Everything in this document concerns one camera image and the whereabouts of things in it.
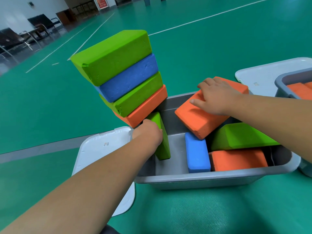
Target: white court line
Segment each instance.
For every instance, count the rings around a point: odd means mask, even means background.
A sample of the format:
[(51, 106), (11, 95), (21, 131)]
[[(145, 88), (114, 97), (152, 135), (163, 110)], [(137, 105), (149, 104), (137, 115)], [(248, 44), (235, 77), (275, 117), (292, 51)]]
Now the white court line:
[[(70, 39), (68, 39), (65, 43), (67, 43), (69, 40), (71, 40), (73, 37), (75, 37), (77, 34), (79, 34), (81, 31), (83, 31), (86, 27), (84, 27), (82, 30), (80, 30), (78, 33), (75, 33)], [(59, 46), (57, 49), (55, 49), (53, 52), (51, 52), (49, 55), (47, 55), (44, 59), (42, 59), (40, 62), (38, 62), (36, 65), (34, 65), (32, 68), (30, 68), (26, 73), (34, 69), (36, 66), (38, 66), (40, 63), (42, 63), (45, 59), (47, 59), (50, 55), (52, 55), (56, 50), (58, 50), (61, 46)]]
[(194, 22), (203, 20), (203, 19), (208, 19), (208, 18), (214, 17), (214, 16), (216, 16), (216, 15), (221, 15), (221, 14), (224, 14), (224, 13), (227, 13), (227, 12), (230, 12), (230, 11), (234, 11), (234, 10), (237, 10), (237, 9), (239, 9), (239, 8), (246, 7), (246, 6), (250, 6), (250, 5), (253, 5), (253, 4), (256, 4), (256, 3), (259, 3), (259, 2), (263, 2), (263, 1), (267, 1), (267, 0), (260, 0), (260, 1), (256, 1), (256, 2), (253, 2), (253, 3), (249, 3), (249, 4), (243, 5), (243, 6), (241, 6), (241, 7), (236, 7), (236, 8), (234, 8), (234, 9), (230, 9), (230, 10), (228, 10), (228, 11), (223, 11), (223, 12), (220, 12), (220, 13), (215, 14), (215, 15), (207, 16), (207, 17), (205, 17), (205, 18), (201, 18), (201, 19), (194, 20), (194, 21), (191, 21), (191, 22), (182, 24), (182, 25), (178, 25), (178, 26), (175, 26), (175, 27), (166, 29), (166, 30), (162, 30), (162, 31), (159, 31), (159, 32), (156, 32), (156, 33), (153, 33), (153, 34), (149, 34), (149, 36), (154, 35), (154, 34), (159, 34), (159, 33), (162, 33), (162, 32), (164, 32), (164, 31), (172, 30), (172, 29), (175, 29), (175, 28), (184, 26), (184, 25), (188, 25), (188, 24), (191, 24), (191, 23), (194, 23)]
[[(108, 21), (109, 20), (109, 18), (111, 18), (113, 15), (115, 14), (115, 12), (110, 16), (110, 17), (108, 17), (107, 18), (107, 20), (105, 20), (97, 29), (96, 29), (96, 31), (98, 31), (99, 30), (99, 28), (101, 28), (101, 26), (103, 25), (103, 24), (105, 24), (105, 22), (106, 21)], [(83, 47), (83, 45), (85, 45), (85, 43), (96, 33), (96, 31), (94, 31), (93, 32), (93, 34), (91, 34), (90, 35), (90, 37), (67, 59), (68, 61), (71, 59), (71, 57), (73, 56), (73, 55), (75, 55), (79, 50), (80, 50), (80, 48), (82, 48)]]

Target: orange foam block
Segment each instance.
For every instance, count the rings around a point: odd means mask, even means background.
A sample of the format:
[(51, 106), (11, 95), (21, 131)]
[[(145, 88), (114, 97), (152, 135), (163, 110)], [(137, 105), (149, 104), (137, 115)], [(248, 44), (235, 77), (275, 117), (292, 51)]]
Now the orange foam block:
[(312, 89), (307, 87), (303, 83), (295, 83), (292, 85), (287, 85), (295, 94), (297, 94), (301, 99), (312, 100)]
[(212, 156), (216, 172), (268, 166), (261, 149), (222, 150), (209, 154)]
[[(248, 86), (242, 85), (241, 83), (234, 82), (228, 79), (220, 78), (223, 81), (229, 83), (234, 89), (238, 90), (242, 94), (249, 94)], [(204, 96), (199, 90), (195, 93), (189, 100), (183, 103), (176, 111), (175, 114), (180, 118), (180, 120), (185, 124), (185, 126), (192, 131), (197, 138), (204, 139), (209, 135), (214, 129), (220, 126), (228, 116), (219, 116), (209, 114), (200, 108), (192, 105), (189, 101), (191, 99), (200, 99), (205, 101)]]
[(307, 86), (308, 88), (312, 89), (312, 82), (305, 83), (305, 86)]
[(140, 106), (138, 106), (133, 112), (126, 117), (121, 117), (118, 114), (115, 115), (126, 122), (131, 127), (136, 127), (140, 124), (162, 101), (168, 97), (166, 86), (163, 85), (152, 96), (146, 99)]

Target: gray plastic bin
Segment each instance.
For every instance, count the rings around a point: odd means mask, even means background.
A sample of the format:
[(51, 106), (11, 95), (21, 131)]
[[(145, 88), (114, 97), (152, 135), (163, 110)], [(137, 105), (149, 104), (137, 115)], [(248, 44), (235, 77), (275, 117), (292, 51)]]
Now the gray plastic bin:
[(226, 172), (189, 173), (186, 160), (184, 126), (174, 111), (195, 92), (168, 97), (156, 111), (160, 112), (168, 134), (171, 158), (159, 161), (154, 155), (144, 164), (135, 182), (151, 184), (161, 190), (245, 185), (266, 175), (289, 173), (297, 169), (301, 158), (285, 147), (272, 146), (275, 166)]
[[(275, 97), (300, 99), (300, 97), (293, 91), (291, 91), (291, 89), (288, 88), (287, 85), (295, 83), (304, 84), (311, 81), (312, 68), (281, 74), (275, 80), (275, 85), (278, 88)], [(299, 169), (307, 176), (312, 177), (312, 164), (308, 161), (302, 159), (299, 165)]]

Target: red sign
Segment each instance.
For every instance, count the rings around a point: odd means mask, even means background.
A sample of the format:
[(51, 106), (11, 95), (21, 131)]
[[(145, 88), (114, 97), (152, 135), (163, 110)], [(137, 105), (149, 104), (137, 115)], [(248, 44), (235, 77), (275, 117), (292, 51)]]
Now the red sign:
[(100, 9), (103, 9), (103, 8), (107, 7), (107, 3), (106, 3), (105, 0), (96, 0), (96, 1), (99, 4), (99, 8)]

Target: box lid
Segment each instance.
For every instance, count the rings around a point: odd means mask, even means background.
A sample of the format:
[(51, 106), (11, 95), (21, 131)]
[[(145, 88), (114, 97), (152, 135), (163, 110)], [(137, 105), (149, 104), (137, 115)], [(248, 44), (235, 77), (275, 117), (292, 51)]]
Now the box lid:
[[(132, 132), (132, 128), (122, 126), (87, 138), (80, 146), (72, 176), (91, 163), (130, 142)], [(113, 216), (126, 212), (131, 207), (134, 199), (135, 184), (132, 182)]]

